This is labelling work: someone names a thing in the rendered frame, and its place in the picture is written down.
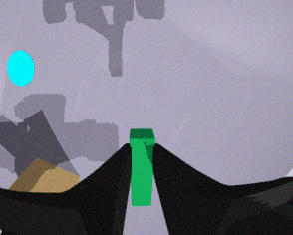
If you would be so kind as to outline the green rectangular post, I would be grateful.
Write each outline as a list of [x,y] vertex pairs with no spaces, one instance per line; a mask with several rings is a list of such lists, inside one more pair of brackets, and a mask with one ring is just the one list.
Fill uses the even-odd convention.
[[152,147],[155,146],[152,129],[132,128],[130,146],[132,147],[132,207],[151,205]]

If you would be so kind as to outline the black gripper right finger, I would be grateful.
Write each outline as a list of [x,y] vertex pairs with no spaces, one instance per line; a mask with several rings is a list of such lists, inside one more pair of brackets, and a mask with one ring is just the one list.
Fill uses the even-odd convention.
[[224,186],[158,143],[151,166],[170,235],[224,235],[237,220],[293,200],[291,176]]

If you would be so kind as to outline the cyan circle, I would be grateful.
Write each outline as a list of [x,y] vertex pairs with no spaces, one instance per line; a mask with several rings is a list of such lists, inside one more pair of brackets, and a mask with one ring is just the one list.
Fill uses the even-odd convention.
[[7,63],[7,74],[12,83],[25,87],[32,81],[35,73],[35,64],[27,52],[12,53]]

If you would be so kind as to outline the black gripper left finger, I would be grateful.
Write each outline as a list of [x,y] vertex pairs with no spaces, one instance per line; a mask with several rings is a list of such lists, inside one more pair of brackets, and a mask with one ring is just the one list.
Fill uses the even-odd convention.
[[0,188],[1,233],[123,235],[131,177],[132,147],[126,143],[64,193]]

